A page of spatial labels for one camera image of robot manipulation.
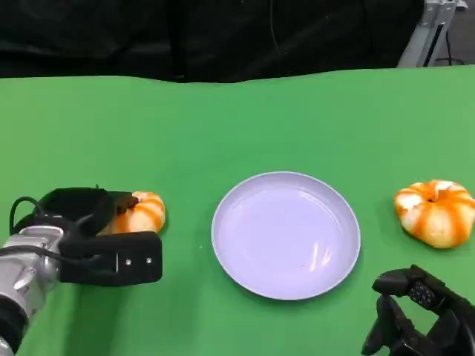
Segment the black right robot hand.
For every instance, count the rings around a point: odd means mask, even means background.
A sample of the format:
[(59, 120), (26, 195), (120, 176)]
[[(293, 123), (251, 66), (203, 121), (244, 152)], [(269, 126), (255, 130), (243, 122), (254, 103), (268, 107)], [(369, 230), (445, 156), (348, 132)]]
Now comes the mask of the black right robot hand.
[[(424, 269), (412, 265), (386, 271), (373, 283), (380, 296), (377, 318), (361, 353), (375, 355), (383, 347), (390, 355), (473, 355), (474, 305)], [(416, 329), (395, 297), (409, 297), (437, 316), (427, 334)]]

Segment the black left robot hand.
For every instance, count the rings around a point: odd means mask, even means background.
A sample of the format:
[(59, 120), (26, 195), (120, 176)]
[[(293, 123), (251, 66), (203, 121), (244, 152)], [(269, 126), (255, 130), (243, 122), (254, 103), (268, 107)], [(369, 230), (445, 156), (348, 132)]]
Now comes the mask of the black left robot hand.
[(139, 199), (130, 192), (103, 188), (57, 188), (40, 199), (39, 205), (53, 216), (75, 223), (81, 234), (92, 237), (112, 234), (117, 218), (124, 217)]

